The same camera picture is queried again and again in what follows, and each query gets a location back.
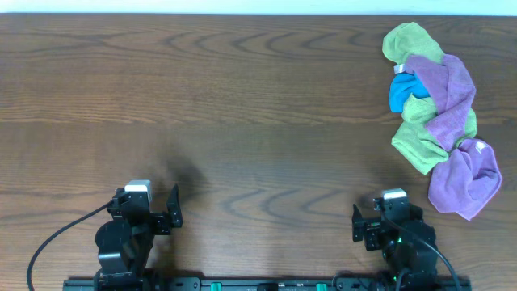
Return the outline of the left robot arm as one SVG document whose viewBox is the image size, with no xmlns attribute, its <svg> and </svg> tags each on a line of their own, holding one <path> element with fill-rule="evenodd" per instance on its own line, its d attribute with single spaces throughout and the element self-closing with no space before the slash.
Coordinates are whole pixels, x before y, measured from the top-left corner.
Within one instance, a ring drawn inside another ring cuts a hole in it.
<svg viewBox="0 0 517 291">
<path fill-rule="evenodd" d="M 116 190 L 107 211 L 112 220 L 95 235 L 101 269 L 94 289 L 101 291 L 163 290 L 159 275 L 146 267 L 157 235 L 169 235 L 183 225 L 179 186 L 173 186 L 166 211 L 150 211 L 152 191 L 148 180 L 133 180 Z"/>
</svg>

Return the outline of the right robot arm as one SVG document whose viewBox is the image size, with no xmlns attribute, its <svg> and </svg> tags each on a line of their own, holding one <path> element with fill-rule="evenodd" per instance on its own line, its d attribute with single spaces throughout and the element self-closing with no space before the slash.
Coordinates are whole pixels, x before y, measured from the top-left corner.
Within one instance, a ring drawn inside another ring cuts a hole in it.
<svg viewBox="0 0 517 291">
<path fill-rule="evenodd" d="M 377 198 L 379 217 L 365 218 L 353 206 L 352 239 L 363 241 L 367 251 L 380 251 L 388 264 L 393 290 L 431 290 L 437 283 L 438 255 L 433 227 L 422 218 L 422 209 L 408 198 Z"/>
</svg>

